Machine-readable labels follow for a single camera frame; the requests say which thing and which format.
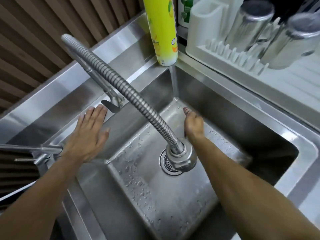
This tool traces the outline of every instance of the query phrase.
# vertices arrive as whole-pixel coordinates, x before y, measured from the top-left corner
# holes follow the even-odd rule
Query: hand
[[[198,116],[195,112],[192,112],[187,107],[183,108],[183,111],[186,114],[186,119],[184,121],[184,130],[186,132],[186,136],[190,140],[190,142],[194,142],[200,138],[205,136],[203,129],[203,119]]]
[[[106,114],[107,108],[99,104],[96,108],[90,107],[85,115],[80,115],[62,156],[81,162],[89,162],[97,156],[109,138],[110,128],[99,136]]]

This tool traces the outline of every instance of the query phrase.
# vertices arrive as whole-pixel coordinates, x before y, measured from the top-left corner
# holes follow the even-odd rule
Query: flexible faucet hose
[[[176,137],[171,128],[151,107],[146,100],[138,93],[133,86],[130,85],[122,76],[113,70],[108,64],[102,61],[92,51],[87,49],[82,43],[69,34],[62,35],[62,41],[81,59],[83,59],[92,69],[98,72],[112,86],[114,86],[146,119],[156,128],[163,138],[170,145],[170,149],[174,154],[181,154],[184,149],[182,142]]]

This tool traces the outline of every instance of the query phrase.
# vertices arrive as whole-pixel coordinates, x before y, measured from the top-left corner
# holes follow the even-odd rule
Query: bottle
[[[178,24],[189,28],[190,10],[199,0],[178,0]]]
[[[178,40],[172,0],[143,0],[158,62],[169,67],[178,59]]]

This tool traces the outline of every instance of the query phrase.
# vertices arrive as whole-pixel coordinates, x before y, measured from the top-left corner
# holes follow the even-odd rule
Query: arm
[[[99,137],[107,109],[101,104],[80,116],[62,157],[0,217],[3,240],[49,239],[61,202],[83,162],[93,159],[109,137]]]
[[[320,239],[320,231],[290,200],[228,158],[204,136],[203,120],[194,112],[187,113],[185,131],[243,240]]]

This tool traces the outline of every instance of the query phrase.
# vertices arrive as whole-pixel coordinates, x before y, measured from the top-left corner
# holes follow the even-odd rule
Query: yellow spray can
[[[172,0],[143,0],[158,62],[173,65],[178,59],[177,30]]]

